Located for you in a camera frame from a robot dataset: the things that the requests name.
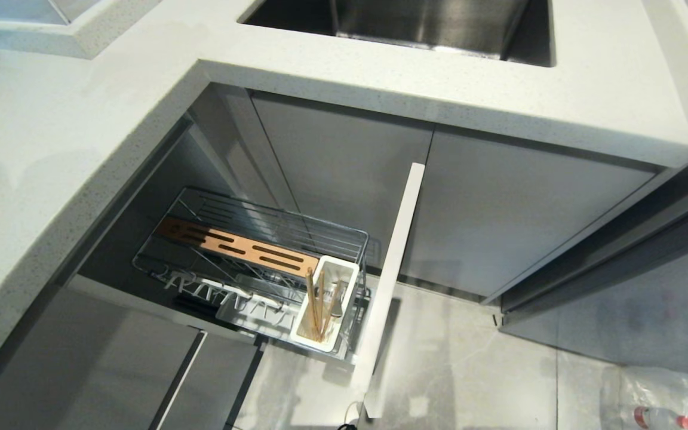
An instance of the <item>stainless steel sink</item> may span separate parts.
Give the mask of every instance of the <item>stainless steel sink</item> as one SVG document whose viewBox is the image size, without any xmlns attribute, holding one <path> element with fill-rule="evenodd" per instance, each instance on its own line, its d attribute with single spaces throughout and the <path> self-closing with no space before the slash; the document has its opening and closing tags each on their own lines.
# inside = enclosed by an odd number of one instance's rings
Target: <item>stainless steel sink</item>
<svg viewBox="0 0 688 430">
<path fill-rule="evenodd" d="M 244 24 L 554 65 L 549 0 L 265 0 Z"/>
</svg>

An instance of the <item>gray cabinet door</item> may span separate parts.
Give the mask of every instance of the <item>gray cabinet door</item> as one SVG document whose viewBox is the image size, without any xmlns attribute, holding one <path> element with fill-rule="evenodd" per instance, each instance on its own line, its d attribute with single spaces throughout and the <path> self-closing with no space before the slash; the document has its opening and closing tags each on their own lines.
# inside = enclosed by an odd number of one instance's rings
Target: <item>gray cabinet door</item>
<svg viewBox="0 0 688 430">
<path fill-rule="evenodd" d="M 197 332 L 62 290 L 0 374 L 0 428 L 147 429 Z"/>
<path fill-rule="evenodd" d="M 226 427 L 257 346 L 209 334 L 200 346 L 161 430 Z"/>
<path fill-rule="evenodd" d="M 653 175 L 604 156 L 438 126 L 402 272 L 489 296 Z"/>
<path fill-rule="evenodd" d="M 426 161 L 434 125 L 269 93 L 253 99 L 300 212 L 367 231 L 367 262 L 381 267 L 410 164 Z"/>
</svg>

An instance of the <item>floor tile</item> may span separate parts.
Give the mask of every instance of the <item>floor tile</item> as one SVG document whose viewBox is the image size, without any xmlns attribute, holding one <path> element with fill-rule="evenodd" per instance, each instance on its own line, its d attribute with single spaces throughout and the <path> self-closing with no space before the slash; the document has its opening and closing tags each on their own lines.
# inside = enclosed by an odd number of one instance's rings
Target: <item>floor tile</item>
<svg viewBox="0 0 688 430">
<path fill-rule="evenodd" d="M 401 286 L 384 416 L 361 429 L 557 427 L 556 351 L 507 334 L 495 309 Z"/>
<path fill-rule="evenodd" d="M 385 413 L 359 428 L 557 429 L 555 349 L 498 332 L 495 308 L 407 285 L 396 286 L 393 311 L 374 375 Z M 362 400 L 341 390 L 340 377 L 330 364 L 270 346 L 235 428 L 336 428 L 343 405 Z"/>
<path fill-rule="evenodd" d="M 557 353 L 559 430 L 600 430 L 601 376 L 617 366 L 601 360 Z"/>
</svg>

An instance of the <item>stainless steel rack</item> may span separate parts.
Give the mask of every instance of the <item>stainless steel rack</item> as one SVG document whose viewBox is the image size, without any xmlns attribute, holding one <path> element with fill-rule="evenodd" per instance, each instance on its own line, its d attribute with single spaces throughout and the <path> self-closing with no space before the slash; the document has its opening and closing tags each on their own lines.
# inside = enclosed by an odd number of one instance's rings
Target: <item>stainless steel rack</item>
<svg viewBox="0 0 688 430">
<path fill-rule="evenodd" d="M 183 188 L 164 217 L 199 223 L 208 228 L 284 247 L 306 255 L 333 256 L 360 267 L 355 294 L 344 309 L 342 329 L 333 352 L 345 360 L 355 348 L 365 316 L 368 234 L 358 229 L 265 207 L 224 194 Z M 306 294 L 305 280 L 275 269 L 150 234 L 132 264 L 164 288 L 174 286 L 218 306 L 214 317 L 232 326 L 288 343 L 290 327 Z"/>
</svg>

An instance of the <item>corner cabinet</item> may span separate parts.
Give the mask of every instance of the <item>corner cabinet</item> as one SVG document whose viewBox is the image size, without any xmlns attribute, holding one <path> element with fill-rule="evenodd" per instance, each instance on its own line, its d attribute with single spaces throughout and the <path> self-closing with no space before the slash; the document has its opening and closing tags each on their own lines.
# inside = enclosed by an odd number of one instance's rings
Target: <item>corner cabinet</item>
<svg viewBox="0 0 688 430">
<path fill-rule="evenodd" d="M 438 125 L 401 272 L 491 296 L 653 176 L 641 163 Z"/>
<path fill-rule="evenodd" d="M 368 232 L 366 261 L 380 269 L 434 124 L 270 93 L 252 100 L 298 211 Z"/>
</svg>

